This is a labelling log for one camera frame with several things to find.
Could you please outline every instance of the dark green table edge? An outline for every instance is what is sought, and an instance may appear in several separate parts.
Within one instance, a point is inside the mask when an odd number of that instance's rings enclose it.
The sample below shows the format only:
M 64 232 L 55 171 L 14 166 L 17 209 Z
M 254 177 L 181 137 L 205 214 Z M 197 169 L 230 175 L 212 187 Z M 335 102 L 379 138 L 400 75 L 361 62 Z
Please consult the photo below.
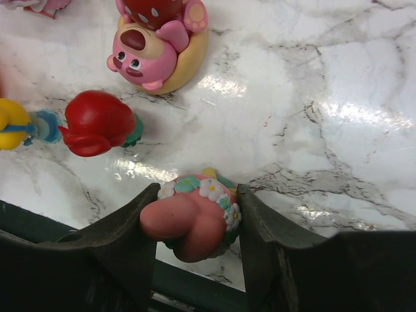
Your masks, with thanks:
M 55 242 L 77 229 L 0 200 L 0 230 L 26 241 Z M 247 312 L 245 292 L 156 260 L 153 291 L 198 312 Z

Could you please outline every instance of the red hair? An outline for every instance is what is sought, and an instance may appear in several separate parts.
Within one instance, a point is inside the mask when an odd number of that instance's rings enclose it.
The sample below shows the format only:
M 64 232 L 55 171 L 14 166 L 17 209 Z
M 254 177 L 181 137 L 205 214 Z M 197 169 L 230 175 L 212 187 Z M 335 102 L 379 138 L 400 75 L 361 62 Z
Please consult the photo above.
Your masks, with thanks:
M 121 146 L 136 125 L 133 111 L 103 91 L 78 94 L 66 107 L 68 128 L 59 126 L 64 143 L 74 154 L 92 157 Z

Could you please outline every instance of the yellow-haired figurine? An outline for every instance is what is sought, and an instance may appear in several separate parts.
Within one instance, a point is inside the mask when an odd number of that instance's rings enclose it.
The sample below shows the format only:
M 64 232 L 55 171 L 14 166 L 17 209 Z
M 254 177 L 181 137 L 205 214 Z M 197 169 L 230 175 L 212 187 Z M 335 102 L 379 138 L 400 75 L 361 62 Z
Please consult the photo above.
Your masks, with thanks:
M 0 150 L 14 150 L 22 142 L 28 146 L 37 139 L 56 143 L 62 135 L 59 117 L 50 110 L 27 112 L 18 102 L 0 98 Z

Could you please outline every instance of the blue headband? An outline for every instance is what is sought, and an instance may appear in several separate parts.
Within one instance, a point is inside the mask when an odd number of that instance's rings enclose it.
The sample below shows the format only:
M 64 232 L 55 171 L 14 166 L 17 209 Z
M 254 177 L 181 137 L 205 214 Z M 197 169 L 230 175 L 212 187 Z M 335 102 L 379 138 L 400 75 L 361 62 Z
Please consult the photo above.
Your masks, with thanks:
M 27 125 L 7 125 L 3 130 L 0 130 L 0 133 L 11 133 L 11 132 L 20 132 L 25 131 L 26 133 L 35 133 L 36 128 L 33 123 Z

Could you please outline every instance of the figurine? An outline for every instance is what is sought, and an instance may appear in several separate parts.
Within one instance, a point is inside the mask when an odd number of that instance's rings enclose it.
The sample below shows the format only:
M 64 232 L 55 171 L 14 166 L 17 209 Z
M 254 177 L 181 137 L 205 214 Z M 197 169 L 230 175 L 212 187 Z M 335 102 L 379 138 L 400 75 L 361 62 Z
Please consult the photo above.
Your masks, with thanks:
M 117 9 L 126 23 L 135 21 L 141 27 L 156 30 L 169 21 L 180 20 L 193 33 L 208 26 L 208 15 L 200 0 L 116 0 Z
M 148 94 L 169 93 L 187 84 L 208 48 L 208 19 L 203 3 L 117 0 L 117 6 L 122 17 L 113 53 L 107 59 L 108 68 Z M 141 22 L 135 23 L 131 16 Z
M 22 142 L 29 146 L 33 140 L 57 143 L 62 138 L 60 125 L 61 120 L 50 110 L 27 112 L 18 102 L 0 99 L 0 150 L 14 150 Z
M 222 255 L 238 237 L 240 222 L 235 187 L 212 168 L 164 184 L 140 214 L 144 233 L 186 263 Z
M 0 0 L 0 5 L 5 5 L 9 10 L 23 7 L 25 11 L 54 19 L 56 11 L 65 8 L 71 1 L 72 0 Z
M 68 128 L 58 127 L 70 151 L 93 157 L 116 146 L 134 146 L 143 123 L 126 104 L 104 91 L 81 92 L 65 109 Z

